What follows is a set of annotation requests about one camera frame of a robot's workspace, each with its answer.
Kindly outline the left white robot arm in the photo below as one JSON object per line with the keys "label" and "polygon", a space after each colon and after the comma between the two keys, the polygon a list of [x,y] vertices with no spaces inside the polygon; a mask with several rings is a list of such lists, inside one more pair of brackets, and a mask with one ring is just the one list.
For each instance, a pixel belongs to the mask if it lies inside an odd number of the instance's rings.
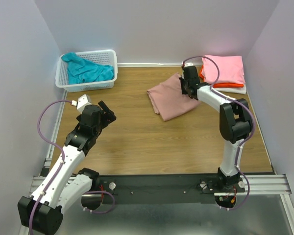
{"label": "left white robot arm", "polygon": [[18,202],[21,224],[28,227],[31,235],[34,232],[55,234],[65,210],[84,194],[98,194],[100,199],[108,195],[115,205],[115,197],[103,189],[97,172],[84,169],[70,184],[68,180],[96,144],[102,130],[114,122],[116,116],[103,101],[94,105],[82,97],[70,104],[80,112],[78,124],[67,135],[64,146],[60,147],[60,156],[44,181],[29,197],[23,196]]}

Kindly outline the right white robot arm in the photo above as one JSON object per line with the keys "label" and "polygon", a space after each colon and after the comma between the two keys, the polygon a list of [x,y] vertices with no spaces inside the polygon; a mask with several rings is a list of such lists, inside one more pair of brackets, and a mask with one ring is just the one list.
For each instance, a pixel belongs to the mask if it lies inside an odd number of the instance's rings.
{"label": "right white robot arm", "polygon": [[224,139],[223,160],[217,178],[211,183],[222,192],[240,181],[240,161],[246,140],[254,133],[253,115],[245,99],[226,96],[205,82],[200,82],[196,66],[182,66],[179,78],[182,94],[204,102],[219,113],[219,131]]}

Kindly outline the dusty pink graphic t-shirt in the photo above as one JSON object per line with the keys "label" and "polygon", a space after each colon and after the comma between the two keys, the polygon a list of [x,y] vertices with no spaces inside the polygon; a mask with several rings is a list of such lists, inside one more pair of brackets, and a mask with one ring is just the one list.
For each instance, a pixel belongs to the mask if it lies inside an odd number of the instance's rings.
{"label": "dusty pink graphic t-shirt", "polygon": [[180,74],[175,73],[166,81],[147,90],[154,112],[163,121],[179,117],[200,104],[200,101],[182,94],[180,77]]}

